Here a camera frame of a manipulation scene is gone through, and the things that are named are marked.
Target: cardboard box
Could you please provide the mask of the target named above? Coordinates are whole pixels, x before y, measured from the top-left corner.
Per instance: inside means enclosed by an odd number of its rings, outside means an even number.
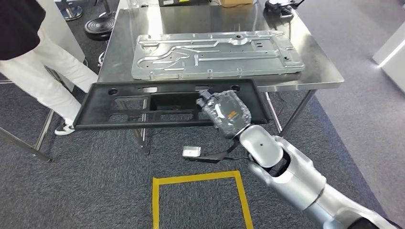
[[[221,0],[223,6],[236,6],[239,4],[253,4],[253,0]]]

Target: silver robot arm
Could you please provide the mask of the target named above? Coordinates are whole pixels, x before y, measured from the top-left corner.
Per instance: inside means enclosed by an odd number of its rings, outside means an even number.
[[[324,229],[395,229],[376,212],[349,199],[326,182],[313,162],[279,136],[252,125],[248,108],[234,91],[200,92],[197,104],[226,138],[248,151],[249,170],[297,210]]]

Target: white sneaker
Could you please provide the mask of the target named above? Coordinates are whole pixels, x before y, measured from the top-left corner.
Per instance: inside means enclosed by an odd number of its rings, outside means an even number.
[[[58,136],[64,136],[64,135],[69,135],[73,133],[75,129],[73,129],[73,126],[71,125],[66,125],[65,123],[61,124],[58,126],[58,128],[55,130],[55,134]]]

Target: yellow tape square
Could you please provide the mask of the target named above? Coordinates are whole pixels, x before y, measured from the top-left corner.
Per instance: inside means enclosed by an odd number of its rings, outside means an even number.
[[[152,216],[153,228],[159,229],[159,185],[178,184],[193,181],[212,180],[221,178],[235,178],[238,189],[239,199],[241,201],[243,218],[245,219],[246,229],[253,229],[252,218],[250,216],[249,206],[247,204],[245,189],[239,171],[228,171],[219,173],[206,173],[181,177],[153,178],[152,181]]]

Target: metal plate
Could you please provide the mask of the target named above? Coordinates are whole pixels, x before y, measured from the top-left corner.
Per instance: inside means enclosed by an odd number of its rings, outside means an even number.
[[[296,73],[305,68],[282,31],[140,35],[132,76],[183,79]]]

